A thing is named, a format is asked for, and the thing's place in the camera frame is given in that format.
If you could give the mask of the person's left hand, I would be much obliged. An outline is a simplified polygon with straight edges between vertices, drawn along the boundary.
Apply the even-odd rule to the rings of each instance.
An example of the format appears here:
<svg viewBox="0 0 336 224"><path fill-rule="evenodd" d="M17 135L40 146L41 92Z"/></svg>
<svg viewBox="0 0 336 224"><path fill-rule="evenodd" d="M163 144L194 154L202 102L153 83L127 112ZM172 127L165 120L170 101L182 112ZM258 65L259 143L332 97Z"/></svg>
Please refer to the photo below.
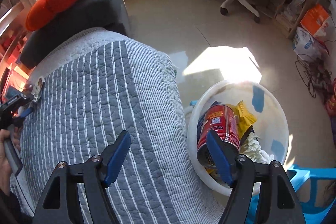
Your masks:
<svg viewBox="0 0 336 224"><path fill-rule="evenodd" d="M12 169L10 167L9 161L6 157L4 141L9 139L10 132L4 129L1 129L1 136L0 136L0 187L1 191L7 196L10 195L10 177L12 174ZM14 135L13 135L13 144L18 149L21 150L20 146L20 135L21 135L21 128L15 127L14 128Z"/></svg>

